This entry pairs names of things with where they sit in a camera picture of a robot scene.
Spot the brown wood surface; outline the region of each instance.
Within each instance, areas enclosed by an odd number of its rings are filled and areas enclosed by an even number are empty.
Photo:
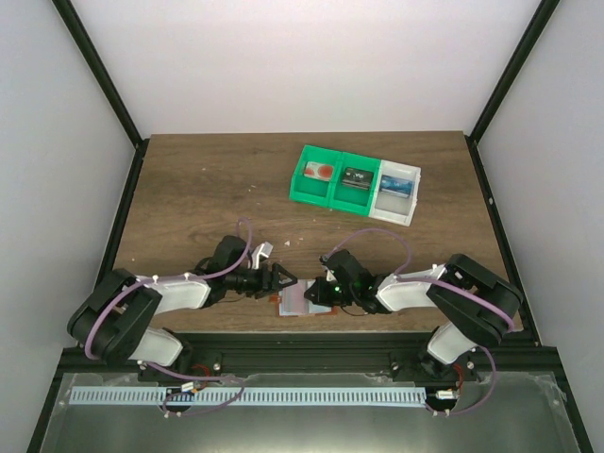
[[[411,226],[290,201],[292,173],[307,143],[421,167]],[[148,276],[181,274],[210,256],[240,216],[252,220],[254,242],[271,242],[271,259],[299,278],[322,275],[318,257],[366,227],[405,237],[413,252],[410,272],[461,252],[505,276],[460,132],[154,136],[115,265]],[[369,233],[347,248],[376,273],[392,271],[405,260],[400,244],[386,235]],[[234,294],[227,300],[237,298]],[[399,331],[432,330],[444,321],[434,309],[362,317],[339,312],[279,318],[276,313],[266,300],[242,299],[206,310],[165,313],[154,325],[201,331]]]

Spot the white backdrop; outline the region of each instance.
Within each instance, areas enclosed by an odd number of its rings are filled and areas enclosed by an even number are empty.
[[[0,451],[26,451],[134,149],[52,2],[0,2]]]
[[[75,0],[151,133],[470,132],[538,0]]]
[[[561,2],[480,144],[545,344],[604,451],[604,9]]]

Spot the white perforated rail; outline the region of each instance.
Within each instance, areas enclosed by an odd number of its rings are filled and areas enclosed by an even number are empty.
[[[186,402],[212,406],[234,396],[239,389],[209,387],[195,395],[177,395],[168,405]],[[155,406],[166,397],[155,387],[74,387],[69,404]],[[233,406],[387,406],[422,408],[423,388],[259,388],[245,389]]]

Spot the open box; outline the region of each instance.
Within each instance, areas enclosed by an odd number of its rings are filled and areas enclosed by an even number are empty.
[[[331,177],[306,176],[309,162],[331,166]],[[363,187],[346,184],[346,169],[373,177]],[[290,199],[408,226],[417,204],[420,174],[419,167],[306,145],[292,177]],[[402,184],[398,187],[402,192],[386,187],[388,180]]]

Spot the black metal frame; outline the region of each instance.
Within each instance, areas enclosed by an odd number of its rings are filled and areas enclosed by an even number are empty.
[[[545,29],[560,0],[542,0],[518,43],[508,65],[495,86],[476,126],[466,137],[468,151],[474,163],[478,182],[510,282],[522,291],[522,282],[516,268],[510,244],[501,223],[488,178],[484,172],[478,143],[503,102],[513,81],[519,74],[530,51]],[[115,217],[113,228],[98,274],[100,281],[111,271],[122,238],[130,204],[134,196],[144,155],[149,140],[143,140],[130,117],[120,94],[117,92],[103,61],[79,20],[70,0],[53,0],[60,16],[72,34],[84,59],[89,64],[99,86],[105,93],[116,116],[136,149],[126,186]],[[568,385],[558,352],[543,347],[535,326],[529,304],[520,310],[524,330],[509,334],[494,353],[497,368],[502,371],[552,372],[559,387],[566,393],[566,410],[573,424],[579,447],[583,452],[593,451],[579,410]],[[222,371],[234,374],[288,373],[288,372],[357,372],[375,373],[391,369],[391,358],[396,354],[417,351],[428,340],[425,333],[342,333],[342,334],[184,334],[186,341],[195,349],[219,351]],[[478,370],[488,370],[489,363],[480,352],[471,354]],[[39,451],[50,414],[55,405],[60,381],[65,373],[136,373],[139,368],[129,363],[120,367],[107,367],[98,361],[89,361],[80,348],[63,351],[57,372],[34,431],[28,451]]]

